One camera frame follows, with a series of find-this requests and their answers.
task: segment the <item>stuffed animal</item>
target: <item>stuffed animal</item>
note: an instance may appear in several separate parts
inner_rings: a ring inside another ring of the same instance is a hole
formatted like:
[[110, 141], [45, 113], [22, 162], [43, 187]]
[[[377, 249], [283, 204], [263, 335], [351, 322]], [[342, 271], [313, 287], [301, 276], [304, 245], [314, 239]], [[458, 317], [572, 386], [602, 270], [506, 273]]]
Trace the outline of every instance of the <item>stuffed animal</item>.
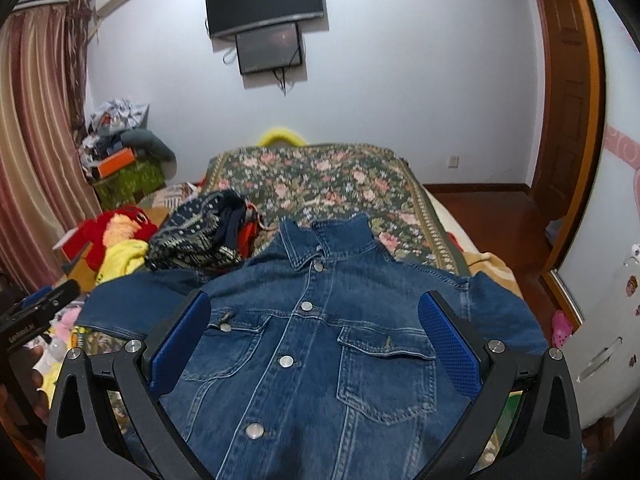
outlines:
[[82, 307], [76, 306], [67, 310], [56, 323], [53, 323], [54, 334], [62, 339], [64, 342], [68, 342], [71, 339], [71, 331], [78, 320], [82, 312]]
[[552, 320], [551, 344], [556, 348], [560, 348], [564, 342], [571, 337], [574, 327], [564, 315], [562, 310], [556, 310]]
[[107, 247], [132, 238], [146, 242], [157, 230], [158, 227], [151, 223], [142, 209], [124, 206], [82, 222], [73, 238], [75, 242], [93, 244], [86, 256], [86, 263], [90, 269], [97, 271], [102, 265]]

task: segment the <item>finger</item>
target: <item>finger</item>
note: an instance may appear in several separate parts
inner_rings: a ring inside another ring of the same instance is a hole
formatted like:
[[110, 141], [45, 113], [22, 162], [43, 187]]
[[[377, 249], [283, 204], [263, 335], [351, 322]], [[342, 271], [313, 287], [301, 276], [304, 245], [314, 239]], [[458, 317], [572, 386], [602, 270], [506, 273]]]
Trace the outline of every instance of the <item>finger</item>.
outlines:
[[42, 390], [38, 390], [38, 399], [36, 403], [33, 405], [33, 412], [38, 416], [38, 418], [44, 422], [45, 424], [49, 421], [49, 399], [47, 398], [47, 394]]
[[29, 349], [29, 354], [31, 354], [31, 359], [33, 360], [33, 363], [31, 364], [32, 367], [40, 360], [43, 353], [44, 348], [40, 345], [36, 345]]
[[35, 386], [36, 388], [41, 388], [42, 383], [44, 382], [44, 378], [42, 377], [42, 374], [39, 371], [32, 370], [31, 381], [33, 381], [33, 386]]

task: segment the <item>black clamp device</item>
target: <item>black clamp device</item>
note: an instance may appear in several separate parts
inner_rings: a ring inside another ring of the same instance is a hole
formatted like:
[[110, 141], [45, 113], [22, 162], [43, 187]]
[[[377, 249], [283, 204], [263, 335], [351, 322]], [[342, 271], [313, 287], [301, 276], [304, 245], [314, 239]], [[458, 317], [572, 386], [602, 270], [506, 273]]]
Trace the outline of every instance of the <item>black clamp device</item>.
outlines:
[[18, 428], [28, 439], [43, 439], [47, 427], [33, 412], [36, 389], [31, 385], [31, 367], [19, 363], [16, 352], [22, 346], [46, 332], [50, 321], [59, 310], [78, 297], [80, 288], [74, 280], [68, 280], [39, 297], [35, 303], [27, 298], [17, 303], [0, 317], [0, 383], [6, 386], [10, 401], [17, 405], [16, 412], [22, 420]]
[[[47, 431], [47, 480], [84, 480], [88, 470], [95, 480], [214, 480], [158, 402], [177, 383], [209, 316], [209, 298], [196, 290], [145, 342], [97, 356], [79, 348], [67, 353]], [[562, 352], [532, 356], [486, 342], [437, 292], [420, 298], [418, 316], [453, 385], [472, 402], [414, 480], [580, 478], [578, 411]], [[155, 472], [134, 464], [108, 390], [121, 393]], [[496, 460], [472, 473], [510, 392], [520, 390]]]

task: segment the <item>bed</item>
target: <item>bed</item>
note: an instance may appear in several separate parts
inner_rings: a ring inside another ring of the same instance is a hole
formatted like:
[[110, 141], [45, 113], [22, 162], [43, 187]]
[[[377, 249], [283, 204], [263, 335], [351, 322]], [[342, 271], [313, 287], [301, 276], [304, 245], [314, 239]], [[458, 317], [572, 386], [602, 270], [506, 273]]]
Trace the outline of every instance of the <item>bed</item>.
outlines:
[[[397, 260], [435, 266], [459, 276], [483, 270], [496, 281], [506, 281], [501, 284], [519, 294], [513, 274], [509, 278], [510, 270], [502, 264], [504, 268], [492, 276], [492, 267], [500, 267], [501, 260], [490, 262], [493, 255], [479, 254], [455, 218], [391, 150], [368, 144], [239, 148], [211, 159], [200, 193], [217, 189], [236, 190], [264, 215], [268, 229], [256, 239], [254, 254], [268, 245], [285, 216], [304, 225], [315, 218], [348, 218], [366, 212], [374, 235]], [[139, 206], [175, 208], [179, 202], [172, 190], [165, 190], [146, 197]], [[71, 341], [88, 354], [117, 351], [123, 343], [82, 327], [75, 328]], [[128, 419], [122, 401], [115, 392], [111, 400], [125, 428]]]

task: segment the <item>striped curtain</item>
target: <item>striped curtain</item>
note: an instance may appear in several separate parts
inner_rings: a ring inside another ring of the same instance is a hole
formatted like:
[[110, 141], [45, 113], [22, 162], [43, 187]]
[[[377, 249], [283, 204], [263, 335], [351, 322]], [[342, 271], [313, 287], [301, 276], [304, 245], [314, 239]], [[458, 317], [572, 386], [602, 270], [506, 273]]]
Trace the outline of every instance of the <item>striped curtain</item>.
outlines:
[[76, 147], [86, 137], [84, 94], [86, 92], [86, 46], [91, 7], [89, 0], [69, 0], [65, 15], [66, 91], [71, 135]]
[[62, 275], [51, 249], [60, 237], [100, 214], [70, 111], [71, 99], [82, 110], [84, 76], [68, 77], [79, 64], [69, 61], [69, 9], [20, 10], [0, 29], [0, 260], [30, 292]]

